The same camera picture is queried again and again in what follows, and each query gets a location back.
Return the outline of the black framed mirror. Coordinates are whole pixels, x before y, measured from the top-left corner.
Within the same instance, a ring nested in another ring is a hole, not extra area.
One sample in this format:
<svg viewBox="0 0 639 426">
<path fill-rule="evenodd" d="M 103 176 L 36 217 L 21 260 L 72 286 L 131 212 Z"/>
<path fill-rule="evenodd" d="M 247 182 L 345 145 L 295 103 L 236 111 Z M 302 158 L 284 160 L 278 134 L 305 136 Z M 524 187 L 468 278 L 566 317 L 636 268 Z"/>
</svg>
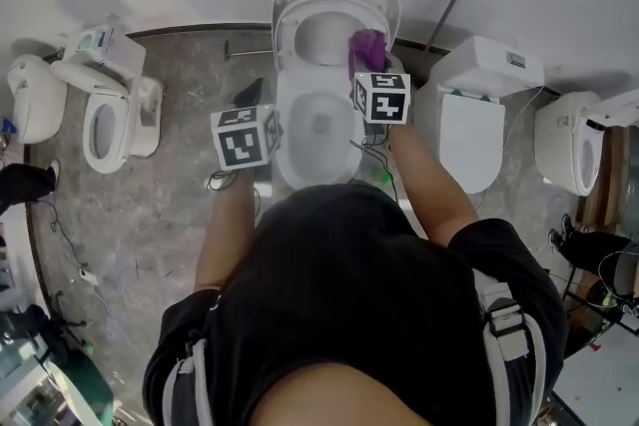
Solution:
<svg viewBox="0 0 639 426">
<path fill-rule="evenodd" d="M 639 318 L 569 315 L 568 357 L 554 386 L 562 426 L 639 426 Z"/>
</svg>

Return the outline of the white toilet bowl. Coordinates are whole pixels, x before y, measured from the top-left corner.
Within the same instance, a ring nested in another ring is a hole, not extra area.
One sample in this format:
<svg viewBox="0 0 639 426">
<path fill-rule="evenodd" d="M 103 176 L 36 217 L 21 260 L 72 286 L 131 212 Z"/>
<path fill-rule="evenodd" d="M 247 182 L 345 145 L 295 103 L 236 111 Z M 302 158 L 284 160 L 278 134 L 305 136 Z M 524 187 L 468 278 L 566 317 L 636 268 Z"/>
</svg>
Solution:
<svg viewBox="0 0 639 426">
<path fill-rule="evenodd" d="M 283 130 L 279 171 L 294 190 L 345 183 L 361 160 L 354 145 L 348 68 L 299 66 L 278 71 L 277 111 Z"/>
</svg>

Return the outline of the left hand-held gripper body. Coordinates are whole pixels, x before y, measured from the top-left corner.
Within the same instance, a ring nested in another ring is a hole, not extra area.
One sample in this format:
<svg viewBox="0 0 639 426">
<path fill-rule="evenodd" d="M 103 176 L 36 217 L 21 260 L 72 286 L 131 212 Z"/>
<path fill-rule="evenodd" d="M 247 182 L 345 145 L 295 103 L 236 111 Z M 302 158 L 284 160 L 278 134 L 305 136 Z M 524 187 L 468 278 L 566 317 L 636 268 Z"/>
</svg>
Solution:
<svg viewBox="0 0 639 426">
<path fill-rule="evenodd" d="M 282 130 L 274 104 L 262 103 L 269 83 L 255 79 L 233 99 L 233 108 L 211 113 L 214 146 L 222 171 L 268 164 L 279 148 Z"/>
</svg>

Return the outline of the person's black shirt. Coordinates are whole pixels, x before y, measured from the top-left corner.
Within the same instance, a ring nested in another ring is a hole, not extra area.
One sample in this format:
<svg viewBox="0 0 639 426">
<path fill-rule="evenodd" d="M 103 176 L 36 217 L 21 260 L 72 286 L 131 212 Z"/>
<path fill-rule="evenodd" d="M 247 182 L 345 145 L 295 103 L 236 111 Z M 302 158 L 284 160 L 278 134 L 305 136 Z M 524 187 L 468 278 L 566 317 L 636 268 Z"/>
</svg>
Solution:
<svg viewBox="0 0 639 426">
<path fill-rule="evenodd" d="M 195 292 L 165 311 L 144 377 L 146 411 L 163 426 L 170 372 L 204 341 L 215 426 L 249 426 L 273 385 L 321 363 L 366 374 L 433 426 L 493 423 L 477 272 L 507 284 L 539 325 L 551 389 L 563 367 L 566 317 L 509 222 L 479 220 L 440 246 L 373 187 L 295 193 L 264 214 L 221 290 Z"/>
</svg>

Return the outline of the white closed toilet with tank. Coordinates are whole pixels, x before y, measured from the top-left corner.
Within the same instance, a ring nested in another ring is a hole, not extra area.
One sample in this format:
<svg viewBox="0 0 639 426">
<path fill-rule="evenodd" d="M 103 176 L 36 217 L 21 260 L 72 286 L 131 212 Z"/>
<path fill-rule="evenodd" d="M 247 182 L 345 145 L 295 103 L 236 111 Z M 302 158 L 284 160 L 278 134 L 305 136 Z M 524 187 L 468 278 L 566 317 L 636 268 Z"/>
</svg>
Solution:
<svg viewBox="0 0 639 426">
<path fill-rule="evenodd" d="M 502 165 L 501 99 L 544 82 L 542 61 L 534 55 L 472 36 L 438 60 L 414 93 L 415 129 L 466 193 L 481 193 Z"/>
</svg>

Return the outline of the person's right forearm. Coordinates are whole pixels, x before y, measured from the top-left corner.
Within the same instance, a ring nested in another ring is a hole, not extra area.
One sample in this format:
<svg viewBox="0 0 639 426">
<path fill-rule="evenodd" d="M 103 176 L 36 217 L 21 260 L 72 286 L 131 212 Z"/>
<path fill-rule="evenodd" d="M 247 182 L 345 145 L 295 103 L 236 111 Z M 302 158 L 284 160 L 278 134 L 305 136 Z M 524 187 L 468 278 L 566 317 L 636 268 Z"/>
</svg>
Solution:
<svg viewBox="0 0 639 426">
<path fill-rule="evenodd" d="M 394 125 L 388 146 L 406 196 L 427 238 L 448 246 L 478 214 L 463 188 L 410 125 Z"/>
</svg>

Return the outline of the white toilet with labelled tank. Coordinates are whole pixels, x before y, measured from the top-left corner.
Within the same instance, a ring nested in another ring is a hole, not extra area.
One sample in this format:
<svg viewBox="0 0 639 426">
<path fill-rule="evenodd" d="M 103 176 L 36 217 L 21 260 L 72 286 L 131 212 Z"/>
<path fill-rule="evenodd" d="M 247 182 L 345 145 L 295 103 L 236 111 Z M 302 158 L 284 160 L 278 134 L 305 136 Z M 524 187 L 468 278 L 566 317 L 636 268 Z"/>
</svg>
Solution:
<svg viewBox="0 0 639 426">
<path fill-rule="evenodd" d="M 146 49 L 114 25 L 76 32 L 54 76 L 88 94 L 83 150 L 101 174 L 118 171 L 130 157 L 149 157 L 158 147 L 164 87 L 143 74 Z"/>
</svg>

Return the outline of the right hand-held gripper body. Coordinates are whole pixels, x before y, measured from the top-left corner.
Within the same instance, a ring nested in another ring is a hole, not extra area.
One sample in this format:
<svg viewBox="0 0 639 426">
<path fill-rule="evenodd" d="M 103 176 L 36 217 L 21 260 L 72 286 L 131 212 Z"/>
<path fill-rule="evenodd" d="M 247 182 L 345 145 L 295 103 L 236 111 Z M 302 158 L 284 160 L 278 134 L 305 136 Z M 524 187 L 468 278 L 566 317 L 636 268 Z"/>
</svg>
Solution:
<svg viewBox="0 0 639 426">
<path fill-rule="evenodd" d="M 355 72 L 351 81 L 352 135 L 363 135 L 366 125 L 404 125 L 410 97 L 408 74 Z"/>
</svg>

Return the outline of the purple cloth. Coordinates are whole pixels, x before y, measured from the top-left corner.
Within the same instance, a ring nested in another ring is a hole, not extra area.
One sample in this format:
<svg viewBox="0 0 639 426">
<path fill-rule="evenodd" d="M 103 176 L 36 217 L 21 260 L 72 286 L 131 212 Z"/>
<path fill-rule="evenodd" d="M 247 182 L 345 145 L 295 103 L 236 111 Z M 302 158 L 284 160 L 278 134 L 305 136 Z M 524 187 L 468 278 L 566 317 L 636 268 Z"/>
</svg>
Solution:
<svg viewBox="0 0 639 426">
<path fill-rule="evenodd" d="M 384 34 L 373 29 L 355 32 L 348 40 L 348 78 L 352 81 L 357 71 L 384 73 L 389 68 L 386 59 Z"/>
</svg>

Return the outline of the long metal pole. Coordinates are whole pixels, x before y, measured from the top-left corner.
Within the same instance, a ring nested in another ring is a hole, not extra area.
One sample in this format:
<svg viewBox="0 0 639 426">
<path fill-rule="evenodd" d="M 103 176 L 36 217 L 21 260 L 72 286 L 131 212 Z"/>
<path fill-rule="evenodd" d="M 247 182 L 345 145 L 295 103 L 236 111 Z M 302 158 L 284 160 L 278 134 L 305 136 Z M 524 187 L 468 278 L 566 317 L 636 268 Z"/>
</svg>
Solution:
<svg viewBox="0 0 639 426">
<path fill-rule="evenodd" d="M 442 29 L 444 23 L 446 22 L 448 16 L 450 15 L 453 7 L 455 6 L 457 0 L 449 0 L 448 4 L 446 5 L 442 15 L 440 16 L 439 20 L 437 21 L 432 34 L 430 35 L 427 43 L 425 44 L 425 48 L 424 48 L 424 53 L 428 54 L 435 42 L 436 37 L 438 36 L 440 30 Z"/>
</svg>

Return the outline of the short metal rod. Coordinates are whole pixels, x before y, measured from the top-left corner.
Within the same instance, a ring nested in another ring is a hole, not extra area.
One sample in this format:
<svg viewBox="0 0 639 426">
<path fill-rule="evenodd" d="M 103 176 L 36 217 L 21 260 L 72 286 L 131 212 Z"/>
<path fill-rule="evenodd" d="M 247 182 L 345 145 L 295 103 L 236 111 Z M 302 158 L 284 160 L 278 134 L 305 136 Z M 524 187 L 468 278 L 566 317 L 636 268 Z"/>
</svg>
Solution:
<svg viewBox="0 0 639 426">
<path fill-rule="evenodd" d="M 249 57 L 249 56 L 259 56 L 259 55 L 271 55 L 273 50 L 271 48 L 268 49 L 249 49 L 249 50 L 235 50 L 231 48 L 231 41 L 226 40 L 224 44 L 224 58 L 226 60 L 230 60 L 232 58 L 237 57 Z"/>
</svg>

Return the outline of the white smart toilet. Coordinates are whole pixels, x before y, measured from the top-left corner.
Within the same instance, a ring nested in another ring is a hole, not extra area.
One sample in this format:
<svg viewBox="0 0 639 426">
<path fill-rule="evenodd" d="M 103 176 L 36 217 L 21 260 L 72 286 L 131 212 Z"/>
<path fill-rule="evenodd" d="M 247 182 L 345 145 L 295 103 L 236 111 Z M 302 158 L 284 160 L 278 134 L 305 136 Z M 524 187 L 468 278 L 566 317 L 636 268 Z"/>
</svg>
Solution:
<svg viewBox="0 0 639 426">
<path fill-rule="evenodd" d="M 537 169 L 553 184 L 581 197 L 599 175 L 604 133 L 639 121 L 639 89 L 601 99 L 592 91 L 571 92 L 535 113 L 533 146 Z"/>
</svg>

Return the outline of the person's left forearm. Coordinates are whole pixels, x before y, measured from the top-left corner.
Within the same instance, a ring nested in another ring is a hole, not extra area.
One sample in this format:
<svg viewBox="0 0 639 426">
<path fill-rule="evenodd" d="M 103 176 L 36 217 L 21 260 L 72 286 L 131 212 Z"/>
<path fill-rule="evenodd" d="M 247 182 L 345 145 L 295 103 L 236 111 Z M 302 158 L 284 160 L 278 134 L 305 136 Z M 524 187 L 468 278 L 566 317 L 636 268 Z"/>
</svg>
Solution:
<svg viewBox="0 0 639 426">
<path fill-rule="evenodd" d="M 221 289 L 242 261 L 255 234 L 255 170 L 224 178 L 196 266 L 194 291 Z"/>
</svg>

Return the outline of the wooden door frame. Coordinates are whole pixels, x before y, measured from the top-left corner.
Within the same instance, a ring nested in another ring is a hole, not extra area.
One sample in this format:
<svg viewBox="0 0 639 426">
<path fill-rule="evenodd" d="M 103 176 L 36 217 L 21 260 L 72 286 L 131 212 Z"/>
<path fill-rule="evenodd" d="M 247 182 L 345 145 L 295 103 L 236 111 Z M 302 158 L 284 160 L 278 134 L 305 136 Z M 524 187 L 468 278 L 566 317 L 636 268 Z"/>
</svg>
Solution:
<svg viewBox="0 0 639 426">
<path fill-rule="evenodd" d="M 626 205 L 630 162 L 630 129 L 614 127 L 604 134 L 599 176 L 590 195 L 578 203 L 577 222 L 613 232 Z"/>
</svg>

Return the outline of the person's chin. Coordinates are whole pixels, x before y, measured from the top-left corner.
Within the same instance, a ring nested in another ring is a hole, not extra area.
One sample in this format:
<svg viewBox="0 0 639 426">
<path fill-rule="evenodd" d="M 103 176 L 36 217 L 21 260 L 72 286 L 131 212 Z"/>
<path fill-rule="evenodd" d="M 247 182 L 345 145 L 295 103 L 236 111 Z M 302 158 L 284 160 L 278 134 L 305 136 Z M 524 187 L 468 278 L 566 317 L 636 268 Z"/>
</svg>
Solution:
<svg viewBox="0 0 639 426">
<path fill-rule="evenodd" d="M 259 400 L 250 426 L 433 426 L 386 386 L 343 364 L 297 369 Z"/>
</svg>

